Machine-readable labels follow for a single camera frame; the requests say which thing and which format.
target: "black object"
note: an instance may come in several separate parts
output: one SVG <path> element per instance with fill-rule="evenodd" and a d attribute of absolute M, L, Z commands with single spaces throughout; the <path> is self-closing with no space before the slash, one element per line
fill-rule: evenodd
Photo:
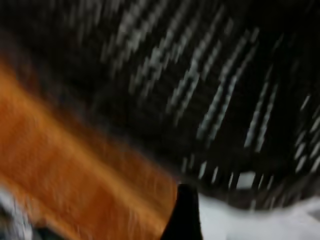
<path fill-rule="evenodd" d="M 178 186 L 177 199 L 161 240 L 202 240 L 198 193 L 192 187 Z"/>
<path fill-rule="evenodd" d="M 319 22 L 311 0 L 0 2 L 53 103 L 257 210 L 319 193 Z"/>

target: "black and white striped fabric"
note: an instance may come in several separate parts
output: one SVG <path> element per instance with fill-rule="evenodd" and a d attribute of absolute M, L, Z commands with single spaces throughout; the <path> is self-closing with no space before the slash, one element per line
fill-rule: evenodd
<path fill-rule="evenodd" d="M 0 25 L 53 103 L 207 196 L 268 210 L 319 194 L 319 9 L 312 0 L 2 0 Z"/>

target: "orange surface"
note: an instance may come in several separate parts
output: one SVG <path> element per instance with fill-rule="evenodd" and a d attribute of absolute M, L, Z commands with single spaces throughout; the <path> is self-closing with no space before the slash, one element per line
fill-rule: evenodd
<path fill-rule="evenodd" d="M 176 184 L 123 143 L 56 114 L 0 66 L 0 184 L 71 240 L 159 239 Z"/>

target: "wooden table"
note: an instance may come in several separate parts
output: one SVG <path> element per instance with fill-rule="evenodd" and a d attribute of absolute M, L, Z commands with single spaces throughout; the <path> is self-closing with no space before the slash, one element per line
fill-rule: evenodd
<path fill-rule="evenodd" d="M 159 239 L 176 183 L 140 153 L 29 94 L 0 64 L 0 185 L 71 240 Z"/>

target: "white fabric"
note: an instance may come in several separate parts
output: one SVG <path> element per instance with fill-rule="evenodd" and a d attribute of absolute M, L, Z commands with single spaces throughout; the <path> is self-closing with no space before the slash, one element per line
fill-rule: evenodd
<path fill-rule="evenodd" d="M 0 187 L 0 206 L 12 216 L 12 225 L 7 231 L 7 239 L 33 240 L 33 229 L 28 217 L 23 213 L 13 196 Z"/>
<path fill-rule="evenodd" d="M 241 211 L 199 195 L 203 240 L 319 240 L 320 198 L 271 212 Z"/>

